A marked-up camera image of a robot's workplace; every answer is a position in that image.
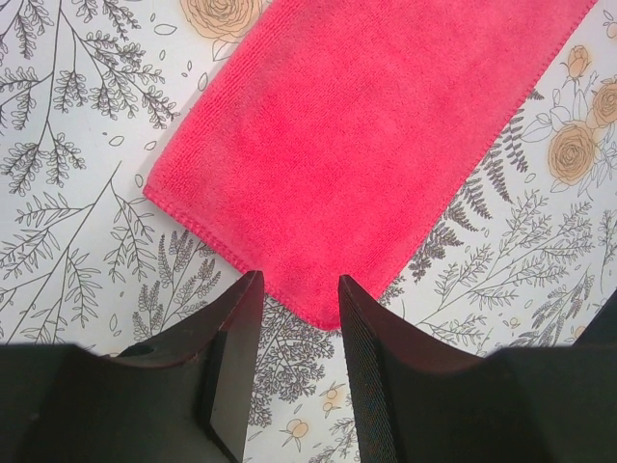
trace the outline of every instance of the microfiber towel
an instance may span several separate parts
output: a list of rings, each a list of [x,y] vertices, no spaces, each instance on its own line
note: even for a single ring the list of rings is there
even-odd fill
[[[378,297],[590,0],[275,0],[146,196],[305,321]]]

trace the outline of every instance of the orange rose illustration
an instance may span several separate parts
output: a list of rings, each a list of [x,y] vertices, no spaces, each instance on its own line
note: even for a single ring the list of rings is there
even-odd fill
[[[186,19],[208,39],[239,42],[261,13],[259,0],[180,0]]]
[[[568,55],[568,75],[573,79],[578,79],[587,69],[591,61],[589,61],[589,53],[587,48],[582,45],[575,46],[570,50]]]
[[[583,123],[565,125],[550,141],[550,173],[568,185],[577,184],[594,162],[591,131]]]
[[[606,127],[617,122],[617,81],[608,80],[594,96],[590,119],[592,126]]]

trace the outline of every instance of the branch drawing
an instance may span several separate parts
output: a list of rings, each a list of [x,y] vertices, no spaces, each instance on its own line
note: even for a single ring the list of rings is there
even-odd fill
[[[221,280],[221,271],[215,272],[214,252],[186,230],[181,235],[173,231],[169,243],[163,233],[158,258],[154,258],[159,278],[152,286],[142,285],[139,310],[133,313],[135,340],[146,340],[165,330],[174,319],[186,318],[206,306],[205,297]],[[201,259],[198,268],[191,266],[196,258]]]
[[[598,236],[600,245],[604,247],[604,258],[602,261],[602,271],[600,273],[600,288],[602,289],[604,283],[604,269],[609,263],[614,261],[615,253],[617,252],[616,210],[604,211],[602,219],[600,220],[598,232],[600,232],[600,235]]]
[[[315,393],[315,383],[325,376],[317,363],[335,354],[333,332],[306,324],[274,299],[264,303],[255,368],[255,383],[249,424],[266,427],[272,423],[272,396],[293,403],[302,395]]]
[[[156,256],[147,249],[149,243],[152,243],[151,234],[154,229],[146,225],[144,221],[154,214],[150,212],[139,213],[135,209],[135,205],[142,203],[146,198],[136,198],[132,201],[127,201],[116,193],[113,183],[110,184],[116,203],[119,210],[114,217],[114,224],[117,224],[123,219],[122,225],[116,225],[110,234],[119,242],[117,248],[112,249],[105,256],[104,260],[111,265],[109,275],[114,282],[119,279],[126,283],[126,279],[120,272],[120,268],[126,266],[127,270],[131,269],[133,263],[132,275],[137,274],[137,280],[148,276],[147,270],[155,271],[154,266],[148,262],[148,259],[156,259]]]
[[[477,345],[481,342],[485,333],[480,331],[478,325],[486,326],[486,316],[470,313],[462,323],[458,320],[446,321],[437,326],[427,321],[422,322],[431,330],[431,335],[442,342],[456,345],[462,342],[465,347]]]
[[[509,306],[519,296],[520,286],[544,287],[566,276],[566,265],[593,249],[587,217],[591,204],[572,204],[555,232],[552,218],[542,212],[547,205],[537,190],[517,198],[498,251],[484,244],[463,263],[449,264],[436,280],[435,291],[442,301],[420,323],[463,298],[477,303],[480,310]]]
[[[135,204],[140,201],[127,201],[115,190],[114,177],[119,166],[120,164],[108,177],[94,201],[89,204],[79,207],[71,206],[61,194],[56,199],[45,193],[42,198],[34,196],[31,202],[26,203],[25,210],[17,211],[15,221],[18,224],[25,224],[28,229],[21,230],[21,233],[14,236],[13,241],[3,242],[4,249],[0,252],[0,270],[4,272],[2,279],[7,281],[13,277],[16,284],[0,288],[0,303],[7,300],[8,303],[13,304],[18,291],[24,294],[34,292],[34,297],[27,296],[30,302],[25,308],[20,309],[21,318],[9,335],[8,341],[16,335],[22,335],[25,339],[34,342],[62,342],[63,339],[59,334],[70,323],[78,323],[84,329],[91,317],[98,317],[95,297],[96,291],[102,289],[100,284],[102,282],[96,281],[95,277],[100,274],[100,270],[85,266],[86,260],[90,259],[90,253],[82,253],[74,245],[96,206],[105,193],[112,193],[121,205],[119,214],[125,219],[125,228],[130,228],[135,235],[148,235],[151,232],[151,228],[143,222],[148,214],[139,214],[134,208]],[[56,238],[56,230],[64,226],[70,218],[77,219],[77,225],[74,226],[75,229],[68,243],[61,244]],[[133,275],[137,274],[139,280],[145,276],[145,273],[139,273],[139,264],[134,263],[136,258],[132,256],[138,254],[140,259],[149,259],[149,251],[145,249],[142,242],[138,241],[137,245],[141,247],[133,248],[125,245],[128,257],[121,264],[127,269],[133,268]],[[53,264],[50,270],[45,270],[41,274],[40,263],[43,260],[53,262]],[[152,265],[146,268],[154,270]],[[48,286],[51,287],[52,277],[59,272],[63,272],[63,282],[57,288],[59,290],[57,298],[51,304],[42,304],[39,301],[42,292]],[[67,315],[67,310],[73,310],[70,317]],[[26,320],[30,323],[36,318],[40,318],[41,322],[38,328],[22,329]]]
[[[583,304],[589,299],[593,284],[594,276],[589,275],[587,269],[572,289],[560,286],[551,291],[549,300],[532,316],[531,328],[534,331],[520,334],[510,345],[523,347],[556,345],[564,323],[579,314]]]
[[[406,281],[407,279],[403,275],[396,277],[384,294],[381,295],[378,302],[384,307],[389,306],[392,299],[396,299],[405,293],[405,289],[401,285]]]
[[[8,128],[6,114],[12,107],[14,130],[23,130],[32,123],[34,111],[39,107],[32,91],[43,83],[49,85],[40,111],[42,123],[39,136],[35,140],[15,143],[0,164],[0,174],[12,178],[12,194],[24,196],[31,189],[43,163],[48,167],[47,183],[59,187],[64,186],[71,169],[86,168],[85,159],[78,156],[81,150],[67,140],[65,133],[54,129],[56,121],[53,110],[67,113],[73,106],[84,106],[89,101],[102,116],[115,121],[119,114],[125,114],[128,119],[137,117],[140,111],[137,102],[141,100],[141,106],[150,114],[149,120],[154,128],[167,128],[168,121],[179,116],[174,110],[175,103],[155,86],[165,83],[161,70],[144,64],[146,51],[139,43],[128,41],[128,30],[141,28],[133,12],[128,7],[120,6],[118,0],[73,0],[72,3],[77,5],[74,15],[86,23],[101,12],[109,19],[115,35],[101,30],[80,34],[69,18],[71,13],[67,0],[59,0],[53,20],[43,6],[43,0],[22,0],[9,27],[14,26],[23,57],[28,60],[34,56],[36,37],[44,36],[52,27],[55,29],[54,40],[51,41],[51,70],[43,78],[38,78],[33,68],[23,67],[15,71],[5,68],[4,76],[0,77],[0,94],[5,91],[11,94],[0,103],[0,129]],[[63,46],[59,42],[61,29],[68,31],[72,37],[72,49],[69,51],[72,64],[68,69],[59,68],[58,63],[59,51]],[[7,33],[0,36],[3,55],[9,52],[3,42]],[[99,84],[88,89],[90,78],[77,69],[78,56],[90,61],[100,79]]]
[[[543,99],[536,91],[528,99]],[[458,193],[443,213],[434,229],[431,230],[422,245],[416,251],[408,268],[412,270],[414,282],[418,283],[432,267],[433,260],[444,259],[448,247],[463,245],[456,231],[451,228],[450,222],[457,224],[464,230],[479,232],[468,216],[473,212],[484,220],[493,219],[493,214],[486,204],[486,184],[489,183],[498,196],[508,204],[512,203],[508,192],[505,172],[503,169],[504,157],[516,167],[520,174],[527,171],[527,161],[522,149],[522,122],[523,108],[520,108],[510,122],[503,128],[499,137],[484,156],[479,166],[473,170],[469,178],[461,186]]]
[[[352,455],[353,449],[357,446],[358,434],[356,432],[356,423],[353,418],[343,418],[337,420],[330,428],[335,438],[335,447],[327,446],[319,454],[313,456],[308,463],[334,463],[335,454],[338,457],[347,459]]]

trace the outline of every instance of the small orange flower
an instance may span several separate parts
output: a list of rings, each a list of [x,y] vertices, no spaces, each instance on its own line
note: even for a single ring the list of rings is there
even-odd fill
[[[309,432],[309,425],[302,420],[298,420],[297,418],[295,418],[289,421],[287,423],[287,429],[283,429],[281,432],[289,434],[289,437],[285,442],[283,442],[281,447],[285,447],[287,443],[293,439],[296,442],[296,447],[298,448],[298,451],[301,451],[302,445],[300,443],[300,439],[305,437]]]
[[[324,406],[322,407],[322,410],[324,412],[326,412],[326,418],[328,418],[328,416],[330,415],[330,412],[332,412],[333,410],[340,410],[340,407],[336,407],[331,402],[326,402],[326,403],[324,403]]]
[[[573,79],[578,79],[585,72],[591,61],[589,52],[582,45],[575,46],[568,55],[568,75]]]

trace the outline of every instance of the floral patterned surface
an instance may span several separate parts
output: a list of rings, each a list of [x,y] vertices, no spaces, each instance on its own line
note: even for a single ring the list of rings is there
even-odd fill
[[[2,342],[118,353],[238,277],[141,188],[267,5],[156,3],[0,0]],[[478,355],[582,333],[617,281],[616,18],[617,0],[585,18],[383,295],[390,310]],[[253,399],[245,461],[359,461],[339,334],[270,298]]]

